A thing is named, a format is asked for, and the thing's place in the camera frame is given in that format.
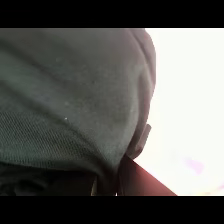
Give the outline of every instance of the dark cloth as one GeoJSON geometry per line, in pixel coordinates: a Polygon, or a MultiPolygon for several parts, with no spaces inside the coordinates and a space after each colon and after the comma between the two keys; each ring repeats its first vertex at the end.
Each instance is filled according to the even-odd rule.
{"type": "Polygon", "coordinates": [[[100,191],[110,192],[124,154],[137,156],[148,117],[155,86],[149,35],[0,29],[0,49],[1,194],[24,175],[49,184],[46,172],[64,171],[94,173],[100,191]]]}

